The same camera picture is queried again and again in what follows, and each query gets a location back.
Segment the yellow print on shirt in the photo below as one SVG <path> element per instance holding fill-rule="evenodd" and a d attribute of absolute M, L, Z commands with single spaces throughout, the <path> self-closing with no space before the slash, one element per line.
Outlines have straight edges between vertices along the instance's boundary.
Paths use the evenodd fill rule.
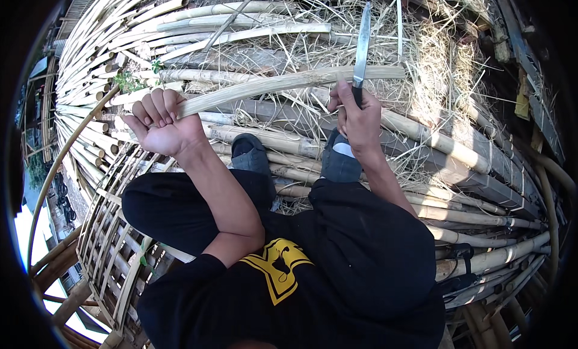
<path fill-rule="evenodd" d="M 263 248 L 263 255 L 250 254 L 241 260 L 265 274 L 273 305 L 282 302 L 297 289 L 293 268 L 313 263 L 299 246 L 285 239 L 275 239 Z"/>

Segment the hand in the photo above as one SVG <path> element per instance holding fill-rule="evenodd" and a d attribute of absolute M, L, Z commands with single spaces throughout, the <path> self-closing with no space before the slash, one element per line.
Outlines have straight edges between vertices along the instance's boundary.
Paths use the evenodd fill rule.
<path fill-rule="evenodd" d="M 353 155 L 360 162 L 364 157 L 379 153 L 383 156 L 379 135 L 381 134 L 381 102 L 371 93 L 363 90 L 361 108 L 357 107 L 356 100 L 341 73 L 337 74 L 337 86 L 329 93 L 331 100 L 327 109 L 336 111 L 337 130 L 351 145 Z"/>
<path fill-rule="evenodd" d="M 208 143 L 198 114 L 177 119 L 177 104 L 184 97 L 173 90 L 155 89 L 132 106 L 134 116 L 121 116 L 142 148 L 166 156 L 178 156 Z"/>

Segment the knife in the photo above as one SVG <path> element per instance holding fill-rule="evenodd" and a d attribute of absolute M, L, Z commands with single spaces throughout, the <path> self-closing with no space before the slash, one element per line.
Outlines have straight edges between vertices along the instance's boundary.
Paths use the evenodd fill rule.
<path fill-rule="evenodd" d="M 351 91 L 359 108 L 361 108 L 363 79 L 365 77 L 365 65 L 367 63 L 367 50 L 369 49 L 369 29 L 371 28 L 370 10 L 370 4 L 367 2 L 363 10 L 359 36 L 357 37 L 356 65 L 353 66 L 353 85 Z"/>

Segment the black shirt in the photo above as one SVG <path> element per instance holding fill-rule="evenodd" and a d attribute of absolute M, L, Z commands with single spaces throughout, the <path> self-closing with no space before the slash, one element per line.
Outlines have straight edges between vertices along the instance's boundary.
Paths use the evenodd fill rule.
<path fill-rule="evenodd" d="M 382 315 L 378 304 L 375 310 L 357 310 L 300 246 L 268 237 L 263 250 L 229 269 L 202 254 L 167 273 L 142 294 L 138 314 L 157 349 L 226 348 L 245 339 L 279 349 L 437 348 L 444 305 L 433 279 L 430 287 L 419 304 L 393 317 Z M 403 302 L 398 299 L 384 300 L 395 306 Z"/>

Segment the green plant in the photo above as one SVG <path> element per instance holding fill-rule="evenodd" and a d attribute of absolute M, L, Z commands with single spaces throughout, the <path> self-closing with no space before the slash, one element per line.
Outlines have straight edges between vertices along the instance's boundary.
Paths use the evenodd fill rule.
<path fill-rule="evenodd" d="M 42 151 L 28 158 L 28 167 L 26 169 L 30 175 L 30 186 L 40 188 L 46 180 L 46 165 L 42 159 Z"/>
<path fill-rule="evenodd" d="M 159 58 L 157 58 L 156 60 L 153 60 L 150 63 L 153 67 L 153 73 L 156 75 L 158 73 L 158 71 L 161 70 L 161 67 L 164 67 L 164 63 L 161 62 L 161 60 Z"/>
<path fill-rule="evenodd" d="M 140 79 L 134 78 L 131 72 L 124 71 L 114 77 L 114 82 L 119 85 L 123 93 L 134 92 L 146 88 L 146 83 L 141 82 Z"/>

